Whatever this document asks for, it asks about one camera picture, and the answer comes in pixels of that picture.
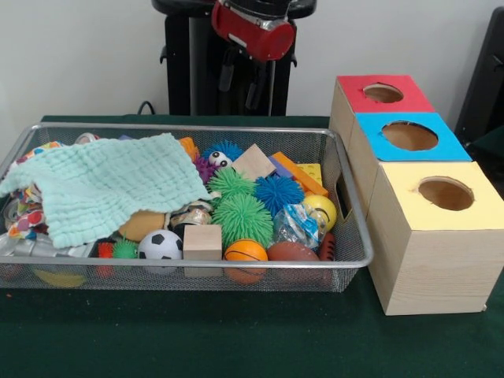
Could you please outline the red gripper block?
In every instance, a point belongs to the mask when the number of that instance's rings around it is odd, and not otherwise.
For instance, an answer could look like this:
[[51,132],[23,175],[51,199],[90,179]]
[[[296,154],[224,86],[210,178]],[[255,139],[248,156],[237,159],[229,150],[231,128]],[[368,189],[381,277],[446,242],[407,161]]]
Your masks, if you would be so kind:
[[[257,61],[278,61],[295,40],[295,27],[287,18],[287,2],[215,2],[214,31],[243,48]],[[219,90],[229,91],[235,70],[235,50],[224,53]],[[257,66],[246,97],[246,108],[257,109],[265,86],[266,67]]]

